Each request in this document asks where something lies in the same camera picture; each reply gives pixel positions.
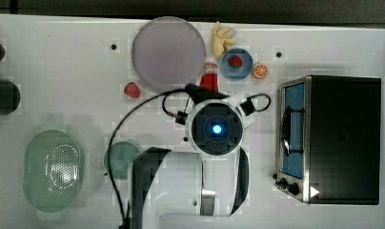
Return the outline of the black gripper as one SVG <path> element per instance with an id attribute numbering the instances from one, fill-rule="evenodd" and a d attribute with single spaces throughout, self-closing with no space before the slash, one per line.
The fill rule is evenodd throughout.
<path id="1" fill-rule="evenodd" d="M 227 97 L 226 94 L 210 91 L 208 89 L 193 84 L 187 84 L 185 87 L 185 92 L 192 99 L 192 102 L 194 104 L 199 104 L 203 101 L 210 99 L 224 99 Z"/>

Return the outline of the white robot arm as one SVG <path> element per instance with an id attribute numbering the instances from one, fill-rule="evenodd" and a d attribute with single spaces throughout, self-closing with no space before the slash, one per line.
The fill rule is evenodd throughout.
<path id="1" fill-rule="evenodd" d="M 189 84 L 184 114 L 190 152 L 151 147 L 129 168 L 126 229 L 158 229 L 166 215 L 229 217 L 249 193 L 244 132 L 253 124 L 253 99 Z"/>

